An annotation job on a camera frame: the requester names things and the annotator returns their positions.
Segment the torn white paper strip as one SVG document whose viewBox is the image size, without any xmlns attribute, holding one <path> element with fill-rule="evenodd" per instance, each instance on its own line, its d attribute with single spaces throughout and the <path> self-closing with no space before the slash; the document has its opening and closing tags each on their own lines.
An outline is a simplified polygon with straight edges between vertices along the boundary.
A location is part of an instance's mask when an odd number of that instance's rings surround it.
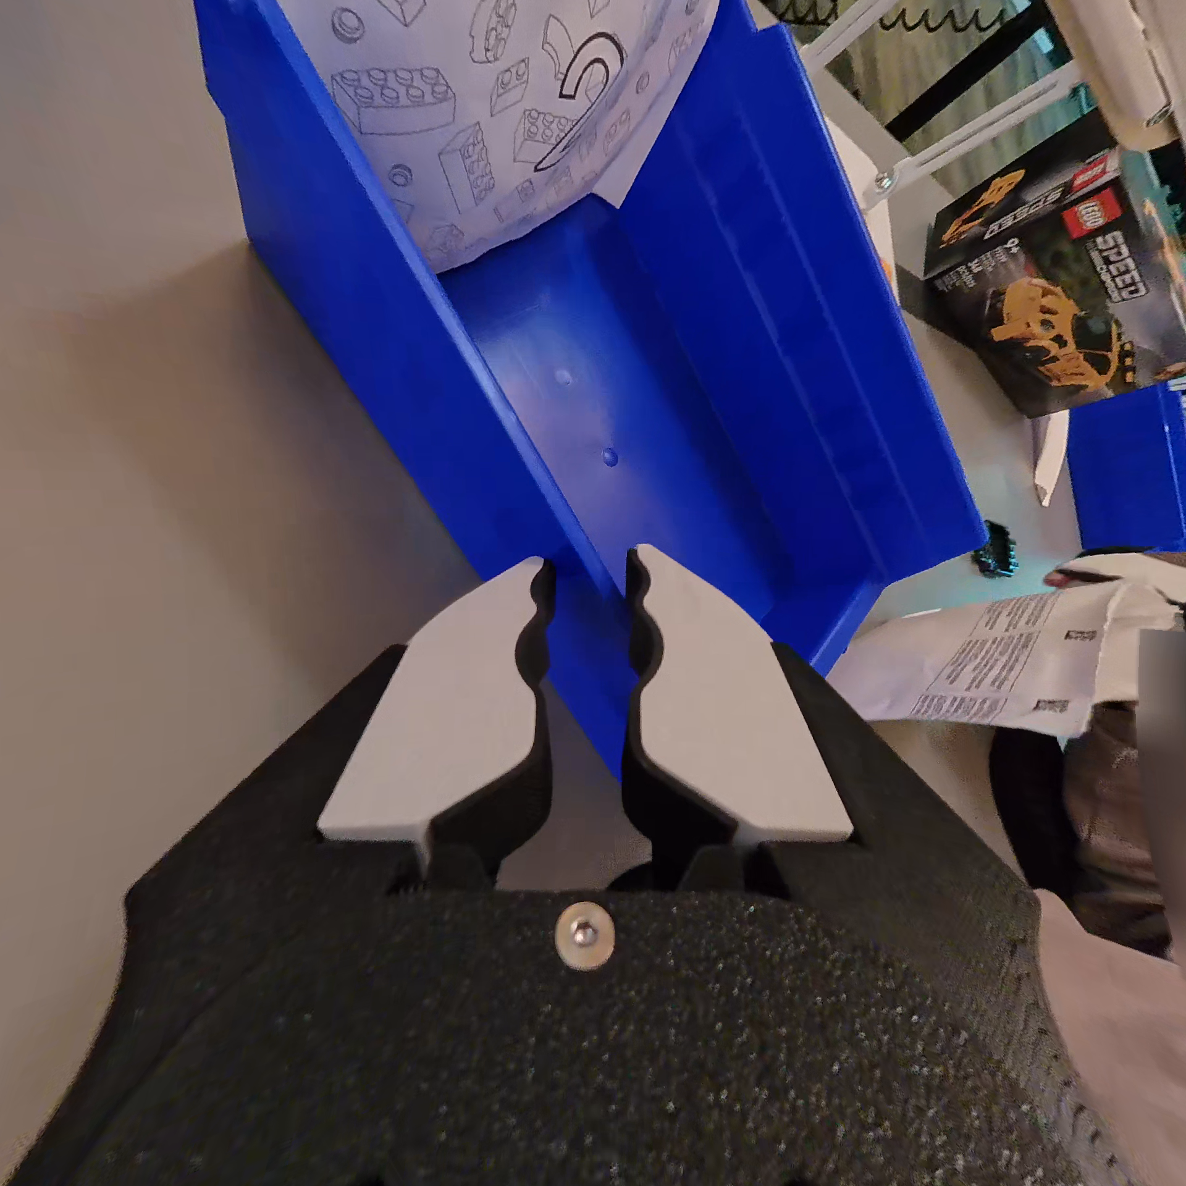
<svg viewBox="0 0 1186 1186">
<path fill-rule="evenodd" d="M 1071 413 L 1067 409 L 1031 419 L 1032 488 L 1040 506 L 1049 506 L 1066 463 Z"/>
</svg>

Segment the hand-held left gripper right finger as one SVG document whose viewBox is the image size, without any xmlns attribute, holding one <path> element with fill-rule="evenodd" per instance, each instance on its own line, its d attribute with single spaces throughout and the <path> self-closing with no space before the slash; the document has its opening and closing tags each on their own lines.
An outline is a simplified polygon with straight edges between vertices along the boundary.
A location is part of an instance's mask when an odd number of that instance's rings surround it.
<svg viewBox="0 0 1186 1186">
<path fill-rule="evenodd" d="M 704 850 L 745 861 L 766 842 L 838 842 L 853 820 L 764 626 L 652 543 L 627 556 L 621 800 L 651 845 L 651 882 Z"/>
</svg>

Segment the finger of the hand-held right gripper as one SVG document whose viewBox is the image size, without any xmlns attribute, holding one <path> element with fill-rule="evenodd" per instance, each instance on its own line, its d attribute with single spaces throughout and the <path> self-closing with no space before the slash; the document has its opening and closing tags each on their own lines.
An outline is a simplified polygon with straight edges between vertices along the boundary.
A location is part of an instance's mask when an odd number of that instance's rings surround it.
<svg viewBox="0 0 1186 1186">
<path fill-rule="evenodd" d="M 1060 564 L 1060 576 L 1079 583 L 1127 581 L 1184 602 L 1184 553 L 1088 553 Z"/>
</svg>

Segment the white brick-print paper bag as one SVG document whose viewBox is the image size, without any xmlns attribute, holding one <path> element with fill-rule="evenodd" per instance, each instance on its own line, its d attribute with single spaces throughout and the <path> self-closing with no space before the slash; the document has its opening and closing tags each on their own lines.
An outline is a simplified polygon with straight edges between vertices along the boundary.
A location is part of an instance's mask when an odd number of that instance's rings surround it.
<svg viewBox="0 0 1186 1186">
<path fill-rule="evenodd" d="M 1095 707 L 1136 700 L 1141 633 L 1183 629 L 1183 602 L 1143 584 L 1060 578 L 888 619 L 848 645 L 827 681 L 868 721 L 1080 735 Z"/>
<path fill-rule="evenodd" d="M 282 1 L 435 272 L 620 206 L 717 1 Z"/>
</svg>

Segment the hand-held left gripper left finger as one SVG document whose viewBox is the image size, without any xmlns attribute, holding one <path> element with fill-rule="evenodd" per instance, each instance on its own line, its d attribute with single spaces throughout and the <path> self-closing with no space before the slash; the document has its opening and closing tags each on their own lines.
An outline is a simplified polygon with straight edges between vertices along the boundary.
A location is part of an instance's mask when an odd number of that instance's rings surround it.
<svg viewBox="0 0 1186 1186">
<path fill-rule="evenodd" d="M 552 806 L 555 585 L 553 563 L 526 557 L 414 633 L 320 810 L 323 838 L 409 842 L 422 871 L 467 847 L 497 876 Z"/>
</svg>

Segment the short blue storage bin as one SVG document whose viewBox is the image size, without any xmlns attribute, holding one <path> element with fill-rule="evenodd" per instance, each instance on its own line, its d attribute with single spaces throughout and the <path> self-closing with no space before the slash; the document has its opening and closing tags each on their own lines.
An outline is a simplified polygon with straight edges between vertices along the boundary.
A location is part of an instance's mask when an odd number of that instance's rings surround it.
<svg viewBox="0 0 1186 1186">
<path fill-rule="evenodd" d="M 277 2 L 196 2 L 247 237 L 478 577 L 558 571 L 552 681 L 617 775 L 628 547 L 827 673 L 984 523 L 783 25 L 723 2 L 621 207 L 438 279 Z"/>
</svg>

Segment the person's beige sweatshirt torso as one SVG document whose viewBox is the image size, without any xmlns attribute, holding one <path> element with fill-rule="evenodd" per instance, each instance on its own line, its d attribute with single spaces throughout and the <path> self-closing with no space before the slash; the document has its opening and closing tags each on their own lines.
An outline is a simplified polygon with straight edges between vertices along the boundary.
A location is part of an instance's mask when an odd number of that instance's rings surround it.
<svg viewBox="0 0 1186 1186">
<path fill-rule="evenodd" d="M 1136 753 L 1136 710 L 1093 710 L 1063 752 L 1074 886 L 1040 888 L 1040 968 L 1088 1102 L 1143 1183 L 1184 1183 L 1183 948 L 1172 936 Z"/>
</svg>

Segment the toy car set box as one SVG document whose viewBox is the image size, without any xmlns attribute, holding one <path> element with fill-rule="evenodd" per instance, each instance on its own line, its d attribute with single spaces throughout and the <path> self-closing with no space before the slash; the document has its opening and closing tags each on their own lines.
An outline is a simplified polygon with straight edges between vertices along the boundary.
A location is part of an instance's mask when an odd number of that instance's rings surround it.
<svg viewBox="0 0 1186 1186">
<path fill-rule="evenodd" d="M 936 216 L 923 279 L 1031 420 L 1183 379 L 1183 240 L 1143 152 L 1008 163 Z"/>
</svg>

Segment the white book stand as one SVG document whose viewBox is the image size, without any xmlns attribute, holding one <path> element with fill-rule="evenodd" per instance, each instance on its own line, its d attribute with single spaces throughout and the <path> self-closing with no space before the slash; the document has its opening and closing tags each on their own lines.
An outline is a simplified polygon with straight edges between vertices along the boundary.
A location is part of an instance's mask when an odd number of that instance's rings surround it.
<svg viewBox="0 0 1186 1186">
<path fill-rule="evenodd" d="M 971 151 L 1004 135 L 1076 93 L 1086 91 L 1117 144 L 1146 155 L 1160 186 L 1169 225 L 1183 230 L 1183 2 L 1035 1 L 974 2 L 968 14 L 953 5 L 898 19 L 905 2 L 851 2 L 800 48 L 810 77 L 878 26 L 922 26 L 929 35 L 944 28 L 978 40 L 886 125 L 903 144 L 1035 35 L 1045 35 L 1056 56 L 1047 73 L 990 105 L 920 152 L 902 155 L 886 168 L 868 166 L 853 180 L 870 228 L 888 220 L 889 197 Z"/>
</svg>

